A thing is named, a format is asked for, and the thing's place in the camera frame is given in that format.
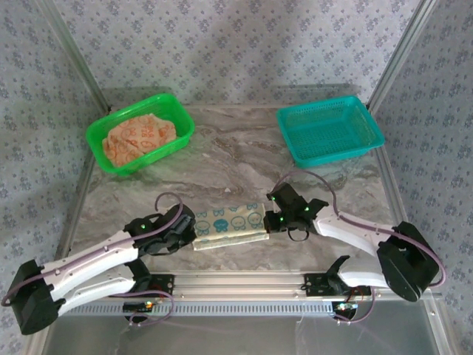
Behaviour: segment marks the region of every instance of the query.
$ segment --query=patterned wallpaper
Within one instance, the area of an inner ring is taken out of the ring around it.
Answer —
[[[473,2],[439,3],[376,118],[409,219],[446,264],[445,301],[473,354]]]
[[[55,0],[112,106],[367,101],[419,0]]]
[[[18,265],[50,261],[100,116],[34,1],[0,1],[0,294]],[[25,340],[0,307],[0,354]]]

